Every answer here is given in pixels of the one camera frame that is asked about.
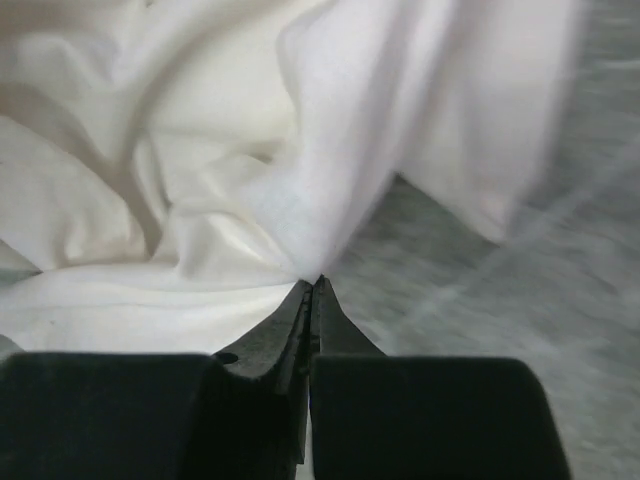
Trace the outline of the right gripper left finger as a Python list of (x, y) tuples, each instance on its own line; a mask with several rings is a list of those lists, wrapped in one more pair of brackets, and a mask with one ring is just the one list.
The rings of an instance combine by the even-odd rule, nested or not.
[(213, 354), (15, 353), (5, 479), (292, 479), (305, 457), (311, 288)]

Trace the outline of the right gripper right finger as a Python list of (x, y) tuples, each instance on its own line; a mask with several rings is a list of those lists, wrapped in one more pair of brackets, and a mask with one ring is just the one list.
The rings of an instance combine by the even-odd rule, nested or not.
[(310, 370), (318, 479), (567, 479), (544, 389), (504, 357), (388, 356), (313, 289)]

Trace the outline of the cream white t-shirt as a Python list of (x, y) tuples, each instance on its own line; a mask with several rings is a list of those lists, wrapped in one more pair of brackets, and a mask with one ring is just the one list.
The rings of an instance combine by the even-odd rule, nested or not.
[(214, 352), (396, 174), (493, 242), (545, 168), (580, 1), (5, 1), (1, 334)]

